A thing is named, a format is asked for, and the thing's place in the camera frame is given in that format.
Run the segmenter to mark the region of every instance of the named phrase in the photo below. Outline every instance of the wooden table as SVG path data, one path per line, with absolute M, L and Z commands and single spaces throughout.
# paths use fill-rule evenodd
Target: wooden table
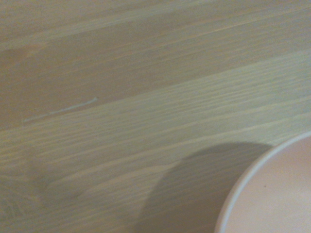
M 309 1 L 0 2 L 0 231 L 212 233 L 311 130 Z

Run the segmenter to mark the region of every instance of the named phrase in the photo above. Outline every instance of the white bowl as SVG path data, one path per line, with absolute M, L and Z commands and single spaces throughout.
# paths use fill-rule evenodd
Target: white bowl
M 242 174 L 215 233 L 311 233 L 311 132 L 268 151 Z

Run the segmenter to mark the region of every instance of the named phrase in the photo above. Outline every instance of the bowl rim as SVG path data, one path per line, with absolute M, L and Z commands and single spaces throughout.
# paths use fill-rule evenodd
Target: bowl rim
M 229 192 L 225 202 L 221 208 L 219 216 L 216 221 L 216 226 L 214 233 L 225 233 L 226 226 L 231 214 L 231 211 L 239 198 L 241 192 L 244 187 L 250 181 L 250 179 L 257 173 L 257 171 L 273 156 L 278 154 L 280 151 L 290 146 L 291 144 L 298 142 L 302 139 L 311 136 L 311 131 L 300 134 L 292 139 L 289 139 L 278 146 L 273 147 L 272 149 L 265 152 L 259 158 L 257 158 L 247 169 L 246 171 L 239 177 L 236 183 L 233 185 L 231 191 Z

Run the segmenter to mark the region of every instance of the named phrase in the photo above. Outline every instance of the light wood surface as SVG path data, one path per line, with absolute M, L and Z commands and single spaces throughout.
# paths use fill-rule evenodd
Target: light wood surface
M 309 1 L 0 1 L 0 232 L 212 233 L 311 130 Z

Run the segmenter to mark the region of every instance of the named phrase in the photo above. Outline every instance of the plate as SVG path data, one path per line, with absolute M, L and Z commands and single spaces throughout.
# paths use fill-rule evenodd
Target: plate
M 311 232 L 311 132 L 258 158 L 238 179 L 215 233 Z

